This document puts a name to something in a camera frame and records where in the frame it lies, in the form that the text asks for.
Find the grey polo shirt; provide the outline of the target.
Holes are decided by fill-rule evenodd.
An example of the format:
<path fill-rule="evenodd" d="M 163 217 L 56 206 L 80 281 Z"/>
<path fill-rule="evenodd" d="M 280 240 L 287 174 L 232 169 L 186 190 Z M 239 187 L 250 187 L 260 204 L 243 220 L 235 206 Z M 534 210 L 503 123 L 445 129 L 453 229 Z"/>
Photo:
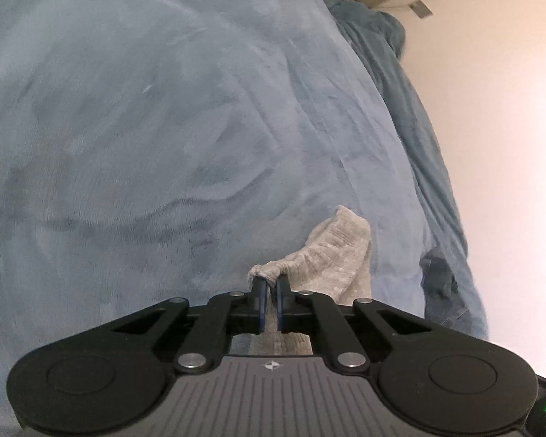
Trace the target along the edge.
<path fill-rule="evenodd" d="M 284 276 L 294 291 L 321 293 L 342 306 L 370 298 L 371 227 L 345 206 L 309 233 L 302 249 L 282 259 L 255 264 L 248 279 L 262 278 L 273 287 Z"/>

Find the dark blue jeans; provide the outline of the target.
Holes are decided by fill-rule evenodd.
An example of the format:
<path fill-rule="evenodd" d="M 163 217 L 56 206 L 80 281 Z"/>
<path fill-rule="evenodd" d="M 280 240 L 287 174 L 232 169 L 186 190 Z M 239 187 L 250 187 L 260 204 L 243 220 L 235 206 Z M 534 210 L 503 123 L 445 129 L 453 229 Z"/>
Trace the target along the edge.
<path fill-rule="evenodd" d="M 460 332 L 470 330 L 470 317 L 460 296 L 455 275 L 442 251 L 435 247 L 420 260 L 425 296 L 424 317 L 429 322 Z"/>

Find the blue fleece duvet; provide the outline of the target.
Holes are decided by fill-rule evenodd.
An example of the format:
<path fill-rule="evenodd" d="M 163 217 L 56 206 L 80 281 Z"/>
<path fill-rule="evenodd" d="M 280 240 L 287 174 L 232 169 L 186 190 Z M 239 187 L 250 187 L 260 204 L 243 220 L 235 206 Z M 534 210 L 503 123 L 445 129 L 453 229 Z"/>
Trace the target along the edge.
<path fill-rule="evenodd" d="M 0 0 L 0 436 L 20 356 L 244 288 L 340 205 L 377 300 L 425 318 L 438 247 L 486 338 L 404 46 L 355 0 Z"/>

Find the wall power socket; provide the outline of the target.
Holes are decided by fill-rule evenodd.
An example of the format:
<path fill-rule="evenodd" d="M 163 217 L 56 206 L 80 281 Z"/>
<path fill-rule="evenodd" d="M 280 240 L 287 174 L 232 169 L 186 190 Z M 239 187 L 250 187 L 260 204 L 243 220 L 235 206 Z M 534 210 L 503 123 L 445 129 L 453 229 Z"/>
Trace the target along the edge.
<path fill-rule="evenodd" d="M 409 8 L 419 19 L 426 19 L 433 15 L 432 10 L 422 0 L 413 1 L 409 4 Z"/>

